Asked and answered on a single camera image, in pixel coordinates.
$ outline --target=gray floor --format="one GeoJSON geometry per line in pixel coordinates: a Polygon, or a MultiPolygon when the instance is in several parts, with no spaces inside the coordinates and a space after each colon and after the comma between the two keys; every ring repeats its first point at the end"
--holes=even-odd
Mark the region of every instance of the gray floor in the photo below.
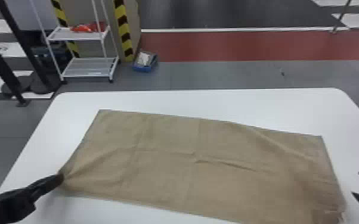
{"type": "MultiPolygon", "coordinates": [[[[71,79],[58,93],[312,87],[339,88],[359,106],[359,61],[160,63],[149,74],[120,66],[114,84],[105,78],[71,79]]],[[[50,102],[33,100],[17,108],[15,101],[0,101],[0,184],[50,102]]]]}

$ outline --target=metal shelf rack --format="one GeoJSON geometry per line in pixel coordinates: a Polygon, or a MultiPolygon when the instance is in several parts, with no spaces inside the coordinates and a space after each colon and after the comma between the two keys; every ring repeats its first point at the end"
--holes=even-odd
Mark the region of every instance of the metal shelf rack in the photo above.
{"type": "Polygon", "coordinates": [[[61,27],[57,18],[56,18],[56,25],[57,27],[53,30],[52,33],[49,35],[46,35],[44,26],[41,22],[41,19],[39,17],[38,11],[36,10],[36,6],[33,2],[33,0],[30,0],[30,4],[32,6],[32,9],[35,13],[36,20],[38,21],[39,27],[41,28],[42,34],[44,36],[45,42],[47,44],[47,47],[50,51],[51,58],[53,60],[53,63],[57,69],[58,74],[60,75],[61,81],[64,81],[65,77],[108,77],[109,81],[113,81],[113,75],[114,71],[117,67],[117,64],[119,62],[119,54],[117,51],[117,46],[114,41],[114,36],[111,31],[111,25],[109,18],[107,16],[106,11],[106,4],[104,0],[101,1],[101,6],[103,9],[103,14],[106,19],[107,26],[104,29],[104,31],[101,31],[101,27],[99,24],[99,15],[97,13],[95,0],[90,0],[92,2],[93,12],[95,15],[95,21],[97,24],[97,30],[98,32],[94,33],[78,33],[73,32],[70,30],[69,27],[61,27]],[[115,57],[108,58],[107,57],[107,51],[106,47],[104,46],[104,40],[106,36],[110,33],[111,39],[113,41],[114,50],[116,51],[115,57]],[[72,59],[68,63],[67,67],[64,69],[64,71],[61,71],[57,64],[57,60],[55,59],[55,55],[53,53],[53,50],[51,48],[50,42],[52,41],[65,41],[66,44],[68,44],[68,41],[100,41],[101,49],[103,52],[103,57],[100,58],[76,58],[74,53],[70,50],[72,54],[72,59]]]}

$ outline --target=black pole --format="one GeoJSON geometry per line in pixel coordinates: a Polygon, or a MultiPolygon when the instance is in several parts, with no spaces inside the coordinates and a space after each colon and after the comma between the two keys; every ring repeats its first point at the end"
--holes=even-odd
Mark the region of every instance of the black pole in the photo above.
{"type": "Polygon", "coordinates": [[[14,76],[13,71],[8,66],[8,64],[3,60],[0,55],[0,77],[8,86],[10,91],[16,96],[19,104],[18,106],[25,106],[29,103],[28,100],[25,100],[21,95],[21,84],[18,79],[14,76]]]}
{"type": "MultiPolygon", "coordinates": [[[[351,2],[352,2],[352,0],[348,0],[348,1],[346,2],[346,4],[343,6],[341,15],[339,15],[339,18],[338,18],[338,21],[339,21],[340,23],[342,23],[342,19],[343,19],[344,15],[346,14],[346,12],[348,11],[348,8],[349,8],[349,6],[351,5],[351,2]]],[[[336,33],[336,32],[337,32],[337,29],[338,29],[338,24],[336,24],[336,25],[334,26],[334,29],[332,30],[332,33],[336,33]]]]}
{"type": "Polygon", "coordinates": [[[13,31],[14,35],[16,36],[18,42],[20,43],[22,49],[24,50],[26,56],[28,57],[30,63],[32,64],[33,68],[35,69],[36,73],[38,74],[40,80],[44,85],[50,86],[49,80],[46,78],[46,74],[43,71],[43,68],[36,60],[32,50],[27,43],[24,34],[19,29],[16,21],[14,20],[13,16],[11,15],[7,4],[4,0],[0,0],[0,13],[3,15],[5,21],[7,22],[10,29],[13,31]]]}

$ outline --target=yellow and black striped post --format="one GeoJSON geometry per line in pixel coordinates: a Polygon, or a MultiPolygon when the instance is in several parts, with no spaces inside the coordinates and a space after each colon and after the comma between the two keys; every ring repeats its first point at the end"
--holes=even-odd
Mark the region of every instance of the yellow and black striped post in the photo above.
{"type": "MultiPolygon", "coordinates": [[[[53,4],[55,16],[57,17],[60,26],[68,27],[67,17],[63,11],[63,8],[61,7],[60,0],[51,0],[51,3],[53,4]]],[[[67,45],[68,49],[73,52],[74,56],[79,58],[78,46],[75,44],[75,42],[68,41],[67,45]]]]}
{"type": "Polygon", "coordinates": [[[133,61],[134,49],[132,47],[131,34],[129,30],[128,18],[126,16],[124,0],[114,0],[114,5],[114,14],[118,22],[118,34],[121,37],[125,61],[133,61]]]}

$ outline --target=white shelf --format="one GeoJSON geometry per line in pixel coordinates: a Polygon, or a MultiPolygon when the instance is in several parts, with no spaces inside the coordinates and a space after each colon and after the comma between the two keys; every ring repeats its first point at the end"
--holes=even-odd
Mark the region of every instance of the white shelf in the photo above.
{"type": "Polygon", "coordinates": [[[64,70],[63,77],[112,77],[117,62],[117,57],[73,58],[64,70]]]}
{"type": "Polygon", "coordinates": [[[100,36],[99,32],[94,33],[78,33],[70,30],[69,27],[56,27],[53,32],[47,37],[49,41],[101,41],[107,36],[110,31],[110,26],[107,26],[105,31],[100,36]]]}

